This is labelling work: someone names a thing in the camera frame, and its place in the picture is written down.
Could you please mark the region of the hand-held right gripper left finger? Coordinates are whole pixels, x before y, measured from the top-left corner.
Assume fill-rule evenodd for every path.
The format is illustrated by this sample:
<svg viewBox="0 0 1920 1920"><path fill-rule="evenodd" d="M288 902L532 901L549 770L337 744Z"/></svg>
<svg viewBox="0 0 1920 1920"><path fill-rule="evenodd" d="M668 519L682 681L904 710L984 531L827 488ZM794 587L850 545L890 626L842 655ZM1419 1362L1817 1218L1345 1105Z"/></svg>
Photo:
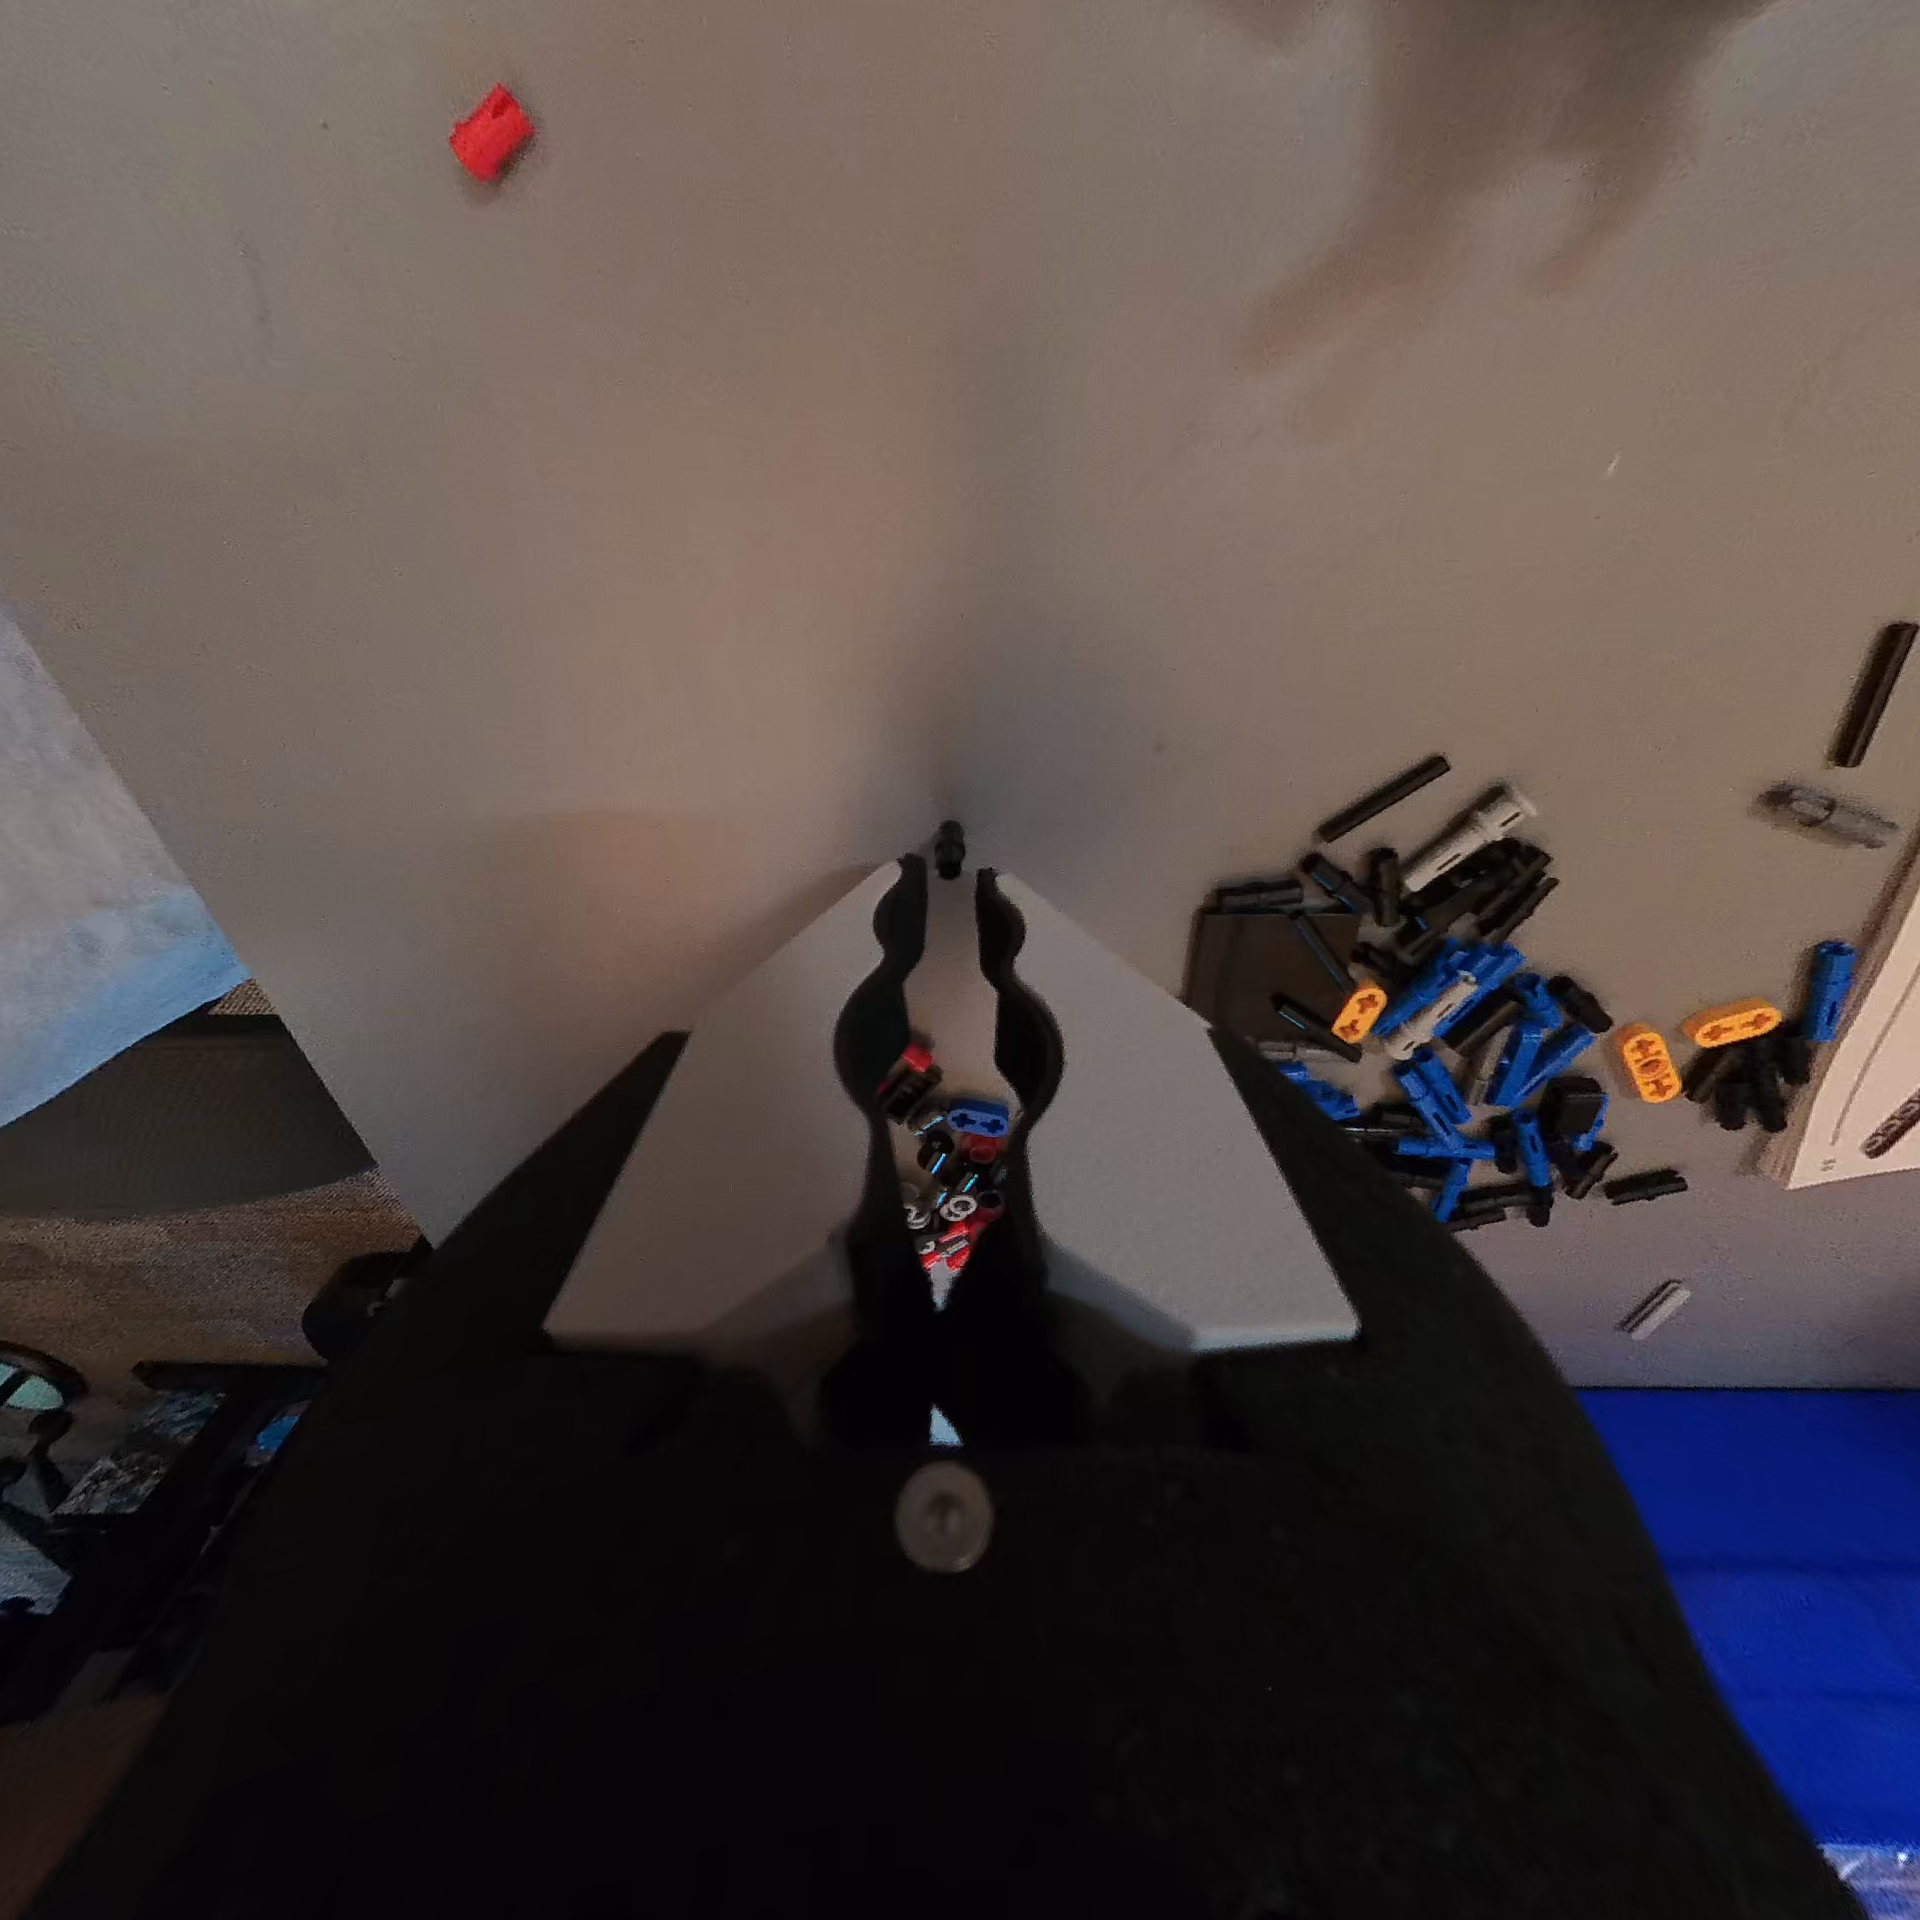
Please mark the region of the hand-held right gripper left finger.
<svg viewBox="0 0 1920 1920"><path fill-rule="evenodd" d="M925 921L925 859L884 859L698 1015L547 1310L557 1353L744 1371L825 1432L874 1171L906 1234L881 1097Z"/></svg>

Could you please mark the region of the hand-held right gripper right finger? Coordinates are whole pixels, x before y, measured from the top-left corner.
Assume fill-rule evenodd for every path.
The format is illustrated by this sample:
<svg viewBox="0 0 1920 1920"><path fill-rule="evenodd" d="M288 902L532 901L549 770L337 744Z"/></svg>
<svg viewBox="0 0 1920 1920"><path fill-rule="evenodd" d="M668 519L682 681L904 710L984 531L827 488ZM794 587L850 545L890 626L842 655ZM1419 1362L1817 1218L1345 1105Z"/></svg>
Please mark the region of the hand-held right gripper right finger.
<svg viewBox="0 0 1920 1920"><path fill-rule="evenodd" d="M1360 1315L1217 1033L1034 886L977 872L995 1065L1041 1299L1100 1399L1195 1359L1345 1345Z"/></svg>

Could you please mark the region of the pile of small lego pins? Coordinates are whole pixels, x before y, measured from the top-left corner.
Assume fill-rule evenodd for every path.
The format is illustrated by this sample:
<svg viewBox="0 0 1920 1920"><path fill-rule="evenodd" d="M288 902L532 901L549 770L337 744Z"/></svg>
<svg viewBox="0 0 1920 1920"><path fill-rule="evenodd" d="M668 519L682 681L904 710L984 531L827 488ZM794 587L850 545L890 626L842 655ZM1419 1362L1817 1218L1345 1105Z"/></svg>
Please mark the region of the pile of small lego pins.
<svg viewBox="0 0 1920 1920"><path fill-rule="evenodd" d="M948 1075L931 1035L911 1027L877 1083L900 1203L933 1299L945 1305L977 1248L1001 1222L1020 1105Z"/></svg>

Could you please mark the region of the pile of blue black lego pieces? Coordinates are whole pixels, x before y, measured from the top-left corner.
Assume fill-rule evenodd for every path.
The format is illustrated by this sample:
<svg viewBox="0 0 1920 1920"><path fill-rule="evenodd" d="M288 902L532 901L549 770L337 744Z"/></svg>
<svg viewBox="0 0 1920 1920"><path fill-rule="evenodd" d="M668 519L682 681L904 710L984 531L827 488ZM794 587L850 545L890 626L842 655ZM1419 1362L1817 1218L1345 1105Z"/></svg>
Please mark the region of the pile of blue black lego pieces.
<svg viewBox="0 0 1920 1920"><path fill-rule="evenodd" d="M1228 877L1192 917L1184 1001L1257 1048L1442 1224L1532 1230L1596 1199L1648 1208L1689 1191L1610 1137L1605 1001L1538 963L1524 936L1560 889L1538 808L1495 783L1439 831L1402 814L1451 774L1431 752L1309 830L1277 871ZM1393 992L1373 1033L1330 1033L1363 981Z"/></svg>

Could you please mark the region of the cluster of black lego pins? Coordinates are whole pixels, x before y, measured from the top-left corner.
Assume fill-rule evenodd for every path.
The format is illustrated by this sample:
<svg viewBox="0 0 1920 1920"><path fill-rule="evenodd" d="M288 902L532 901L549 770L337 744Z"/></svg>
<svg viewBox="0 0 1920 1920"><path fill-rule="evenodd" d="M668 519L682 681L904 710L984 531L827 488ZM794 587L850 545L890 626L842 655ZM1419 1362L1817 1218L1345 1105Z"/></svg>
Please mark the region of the cluster of black lego pins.
<svg viewBox="0 0 1920 1920"><path fill-rule="evenodd" d="M1757 1039L1700 1048L1683 1072L1683 1097L1711 1111L1721 1130L1755 1123L1780 1136L1812 1065L1812 1042L1796 1024L1783 1024Z"/></svg>

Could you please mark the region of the lego instruction booklet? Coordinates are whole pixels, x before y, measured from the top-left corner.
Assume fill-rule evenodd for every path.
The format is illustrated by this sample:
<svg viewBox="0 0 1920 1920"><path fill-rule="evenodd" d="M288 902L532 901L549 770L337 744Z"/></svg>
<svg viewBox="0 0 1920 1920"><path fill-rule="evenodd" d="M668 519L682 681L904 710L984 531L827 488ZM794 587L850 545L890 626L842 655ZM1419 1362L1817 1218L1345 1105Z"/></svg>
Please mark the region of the lego instruction booklet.
<svg viewBox="0 0 1920 1920"><path fill-rule="evenodd" d="M1839 1037L1761 1170L1787 1191L1919 1170L1919 853L1864 951Z"/></svg>

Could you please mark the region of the grey lego connector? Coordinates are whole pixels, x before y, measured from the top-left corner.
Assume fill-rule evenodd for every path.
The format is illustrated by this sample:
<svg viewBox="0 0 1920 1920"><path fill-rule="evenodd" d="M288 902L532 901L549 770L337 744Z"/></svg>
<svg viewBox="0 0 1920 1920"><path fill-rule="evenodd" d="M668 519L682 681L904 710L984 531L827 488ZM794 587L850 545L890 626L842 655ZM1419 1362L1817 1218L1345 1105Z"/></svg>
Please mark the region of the grey lego connector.
<svg viewBox="0 0 1920 1920"><path fill-rule="evenodd" d="M1773 824L1812 833L1839 847L1883 850L1905 831L1900 823L1859 799L1796 781L1764 785L1755 806Z"/></svg>

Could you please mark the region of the long black lego axle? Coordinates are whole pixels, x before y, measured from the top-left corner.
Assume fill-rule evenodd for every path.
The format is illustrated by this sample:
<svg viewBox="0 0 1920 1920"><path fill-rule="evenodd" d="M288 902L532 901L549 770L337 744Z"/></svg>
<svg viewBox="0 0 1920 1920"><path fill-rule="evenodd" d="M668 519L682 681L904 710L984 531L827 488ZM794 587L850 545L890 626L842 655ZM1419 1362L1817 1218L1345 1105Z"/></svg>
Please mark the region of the long black lego axle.
<svg viewBox="0 0 1920 1920"><path fill-rule="evenodd" d="M1866 763L1915 642L1919 622L1914 618L1893 618L1876 632L1856 674L1848 705L1841 713L1826 752L1826 765L1834 770L1856 770Z"/></svg>

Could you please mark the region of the red lego brick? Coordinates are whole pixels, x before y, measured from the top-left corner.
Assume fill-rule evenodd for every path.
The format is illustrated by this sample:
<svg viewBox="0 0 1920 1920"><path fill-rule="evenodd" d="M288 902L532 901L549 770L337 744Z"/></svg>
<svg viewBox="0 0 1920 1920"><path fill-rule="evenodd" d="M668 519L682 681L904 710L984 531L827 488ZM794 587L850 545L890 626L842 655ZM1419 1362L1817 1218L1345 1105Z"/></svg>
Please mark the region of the red lego brick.
<svg viewBox="0 0 1920 1920"><path fill-rule="evenodd" d="M495 83L448 129L448 147L461 170L488 187L500 184L535 139L532 113L505 81Z"/></svg>

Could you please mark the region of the person's left hand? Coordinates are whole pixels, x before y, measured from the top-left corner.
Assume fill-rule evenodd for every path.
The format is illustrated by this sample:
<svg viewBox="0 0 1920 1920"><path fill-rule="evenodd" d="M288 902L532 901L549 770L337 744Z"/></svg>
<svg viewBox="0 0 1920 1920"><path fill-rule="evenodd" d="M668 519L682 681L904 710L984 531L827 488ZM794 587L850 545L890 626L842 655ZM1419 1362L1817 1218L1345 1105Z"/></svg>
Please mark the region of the person's left hand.
<svg viewBox="0 0 1920 1920"><path fill-rule="evenodd" d="M1699 94L1762 2L1359 5L1369 46L1367 175L1352 215L1241 334L1280 370L1354 337L1360 367L1417 331L1498 195L1538 165L1572 183L1571 225L1532 277L1580 283L1696 151Z"/></svg>

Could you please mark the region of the dark clutter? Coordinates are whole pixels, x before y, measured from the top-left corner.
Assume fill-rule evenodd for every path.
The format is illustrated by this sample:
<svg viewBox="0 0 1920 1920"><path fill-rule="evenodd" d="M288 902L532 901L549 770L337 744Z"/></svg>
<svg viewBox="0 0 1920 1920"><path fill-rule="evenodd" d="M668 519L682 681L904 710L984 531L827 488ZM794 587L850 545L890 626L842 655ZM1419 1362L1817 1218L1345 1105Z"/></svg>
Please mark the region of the dark clutter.
<svg viewBox="0 0 1920 1920"><path fill-rule="evenodd" d="M133 1424L77 1475L44 1407L4 1455L4 1721L168 1689L192 1662L237 1531L329 1369L145 1359Z"/></svg>

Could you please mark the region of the blue plastic bin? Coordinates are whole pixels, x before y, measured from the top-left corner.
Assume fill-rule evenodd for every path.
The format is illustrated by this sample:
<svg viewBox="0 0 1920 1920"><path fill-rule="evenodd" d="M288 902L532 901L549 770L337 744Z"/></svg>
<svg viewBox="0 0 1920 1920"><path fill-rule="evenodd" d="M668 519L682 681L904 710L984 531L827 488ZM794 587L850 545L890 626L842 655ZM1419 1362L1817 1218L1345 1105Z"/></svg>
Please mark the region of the blue plastic bin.
<svg viewBox="0 0 1920 1920"><path fill-rule="evenodd" d="M1578 1392L1720 1691L1828 1843L1919 1842L1914 1390Z"/></svg>

